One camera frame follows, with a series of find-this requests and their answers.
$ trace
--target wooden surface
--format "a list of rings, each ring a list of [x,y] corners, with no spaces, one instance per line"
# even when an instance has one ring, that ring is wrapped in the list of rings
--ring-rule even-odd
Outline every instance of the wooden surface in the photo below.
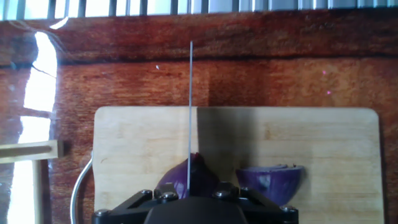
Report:
[[[182,16],[70,18],[0,24],[0,66],[28,66],[34,32],[60,47],[62,63],[189,57],[338,57],[398,55],[397,9],[340,9]]]
[[[61,156],[63,156],[63,142],[57,140],[0,145],[0,163],[55,159]]]
[[[347,12],[350,16],[346,18],[357,19],[357,22],[350,23],[347,27],[338,26],[334,32],[326,32],[323,35],[319,32],[307,36],[297,35],[297,43],[310,42],[318,47],[310,53],[304,50],[295,51],[289,57],[283,54],[284,51],[278,54],[278,49],[284,46],[284,42],[281,45],[271,45],[267,52],[273,52],[274,56],[270,55],[266,58],[250,56],[251,45],[247,44],[260,39],[260,34],[251,36],[252,33],[257,32],[256,29],[270,29],[267,26],[280,30],[274,34],[276,40],[279,33],[300,34],[300,26],[290,26],[282,18],[267,26],[248,31],[242,31],[239,28],[250,26],[255,21],[254,18],[260,14],[247,14],[247,20],[237,21],[232,24],[233,26],[220,24],[218,19],[228,20],[229,16],[233,20],[234,14],[181,16],[176,17],[176,20],[195,18],[192,20],[191,28],[196,30],[196,26],[204,23],[203,18],[207,18],[206,21],[213,21],[216,30],[223,30],[219,35],[215,32],[207,34],[210,40],[214,40],[214,44],[205,49],[214,54],[214,58],[211,60],[210,57],[206,59],[204,56],[201,60],[194,58],[193,104],[196,106],[354,106],[374,109],[379,115],[381,124],[386,221],[396,224],[398,222],[398,154],[396,153],[398,148],[398,109],[396,106],[398,105],[398,58],[394,54],[383,52],[389,52],[398,46],[396,41],[392,41],[397,37],[395,20],[398,17],[398,10],[342,10],[334,11],[333,14],[344,15]],[[287,12],[283,12],[285,14],[273,13],[289,16]],[[324,22],[327,24],[337,24],[342,20],[341,17],[328,16],[330,15],[328,11],[313,13],[317,17],[314,17],[312,24],[317,24],[318,17],[325,17]],[[4,62],[4,66],[0,68],[0,95],[2,96],[0,97],[0,144],[18,142],[24,130],[21,125],[21,116],[50,118],[52,120],[51,138],[65,140],[66,143],[66,156],[49,160],[46,164],[49,169],[44,169],[44,172],[48,171],[43,174],[43,177],[48,177],[48,181],[43,185],[47,187],[44,192],[44,197],[47,199],[44,200],[46,223],[69,222],[65,208],[69,206],[70,194],[78,174],[90,159],[94,113],[99,107],[188,105],[189,62],[184,59],[188,55],[188,45],[185,46],[180,39],[169,38],[170,42],[164,42],[162,37],[168,37],[166,35],[154,38],[159,42],[151,49],[162,50],[175,46],[176,50],[168,51],[172,60],[166,58],[156,60],[155,57],[143,56],[138,57],[140,60],[125,60],[129,63],[123,63],[122,57],[115,57],[114,63],[107,63],[109,57],[104,59],[100,57],[101,54],[83,54],[79,51],[86,47],[94,49],[89,52],[105,52],[103,55],[107,56],[108,52],[123,49],[126,46],[123,43],[131,45],[135,45],[135,42],[142,43],[136,39],[136,34],[152,36],[152,34],[158,34],[157,30],[159,30],[156,22],[160,19],[155,19],[159,17],[140,17],[140,19],[145,18],[148,22],[147,29],[132,32],[132,30],[138,30],[138,26],[130,23],[128,29],[118,29],[117,35],[111,32],[113,28],[134,19],[119,18],[111,25],[107,21],[113,21],[114,18],[71,19],[71,23],[65,27],[52,30],[52,32],[57,32],[59,38],[62,38],[62,42],[65,42],[64,50],[69,52],[69,55],[75,52],[75,57],[78,59],[65,60],[57,48],[60,63],[57,65],[57,89],[52,112],[24,107],[26,84],[31,73],[29,63],[24,62],[35,58],[36,47],[35,42],[24,41],[22,37],[31,40],[30,37],[34,32],[13,29],[8,22],[0,23],[0,34],[2,34],[0,61]],[[102,25],[94,26],[96,21],[100,21]],[[51,22],[31,22],[38,27],[48,27],[49,23]],[[170,25],[169,27],[169,34],[174,37],[178,35],[184,38],[189,33],[188,29],[185,29],[178,30],[178,34],[173,34],[176,31],[171,30],[176,30],[176,27],[180,26]],[[223,51],[215,46],[218,42],[228,41],[238,36],[221,35],[230,34],[229,32],[234,30],[240,30],[240,33],[245,34],[247,43],[241,43],[241,45],[230,43],[228,47],[238,48],[234,52],[235,56],[222,57],[223,54],[219,55],[217,52]],[[336,33],[341,33],[343,37],[336,40],[331,38],[335,37]],[[118,36],[126,38],[123,41],[119,39],[119,42],[113,42],[112,40]],[[338,46],[341,48],[330,50],[330,44],[334,41],[340,43]],[[111,43],[120,43],[122,47],[112,51]],[[31,47],[26,48],[25,44],[31,44]],[[296,48],[289,45],[286,49]],[[182,57],[179,52],[185,52],[186,56]],[[21,59],[21,55],[26,55],[26,58]],[[15,67],[11,67],[10,58],[21,64],[16,63]],[[0,222],[6,222],[7,219],[13,170],[13,164],[0,164],[0,182],[2,183],[0,185]],[[84,181],[82,185],[78,204],[81,211],[79,219],[81,222],[89,223],[94,208],[92,174],[89,174],[87,181]]]
[[[113,209],[188,155],[188,107],[95,114],[95,210]],[[379,117],[363,108],[193,108],[192,151],[220,180],[241,166],[303,165],[301,223],[384,223]]]

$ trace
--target bolt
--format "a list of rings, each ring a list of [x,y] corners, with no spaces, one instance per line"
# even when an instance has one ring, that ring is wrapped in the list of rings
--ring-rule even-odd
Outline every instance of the bolt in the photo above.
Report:
[[[297,209],[291,205],[283,205],[280,207],[280,209],[284,212],[295,212]]]
[[[102,217],[102,216],[108,215],[109,213],[111,213],[111,211],[108,209],[99,209],[95,212],[95,215]]]

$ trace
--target red onion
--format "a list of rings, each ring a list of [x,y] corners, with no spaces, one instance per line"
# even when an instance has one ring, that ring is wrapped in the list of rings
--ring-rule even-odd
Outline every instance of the red onion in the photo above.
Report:
[[[277,165],[236,170],[240,187],[258,190],[279,206],[285,205],[298,190],[304,167]]]
[[[162,184],[173,183],[178,197],[187,197],[187,169],[188,159],[167,171],[156,188]],[[191,196],[211,197],[219,181],[218,177],[207,168],[205,160],[198,152],[191,154]]]

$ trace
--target knife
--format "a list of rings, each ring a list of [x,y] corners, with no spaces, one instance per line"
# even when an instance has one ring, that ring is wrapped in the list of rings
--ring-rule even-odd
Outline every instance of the knife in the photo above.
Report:
[[[190,43],[190,56],[189,56],[189,134],[188,134],[188,177],[187,177],[187,195],[190,195],[190,182],[191,182],[191,136],[192,136],[192,52],[193,42]]]

